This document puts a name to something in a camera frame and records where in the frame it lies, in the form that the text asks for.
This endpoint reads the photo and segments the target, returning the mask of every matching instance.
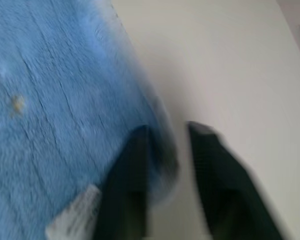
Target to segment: white floor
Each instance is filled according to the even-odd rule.
[[[283,232],[300,240],[300,52],[275,0],[113,0],[170,115],[181,176],[155,240],[209,239],[185,121],[220,131]]]

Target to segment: fuzzy fabric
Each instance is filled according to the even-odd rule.
[[[129,132],[150,125],[152,202],[178,172],[160,101],[107,0],[0,0],[0,240],[43,240]]]

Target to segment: rug tag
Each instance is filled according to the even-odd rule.
[[[89,185],[45,229],[48,240],[91,240],[97,223],[101,191]]]

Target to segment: blue carpet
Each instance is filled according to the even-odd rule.
[[[0,240],[45,239],[144,124],[163,149],[149,177],[155,202],[177,176],[175,144],[111,4],[0,0]]]

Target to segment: blue fluffy rug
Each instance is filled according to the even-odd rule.
[[[145,124],[163,149],[156,202],[177,176],[174,139],[111,3],[0,0],[0,240],[44,240]]]

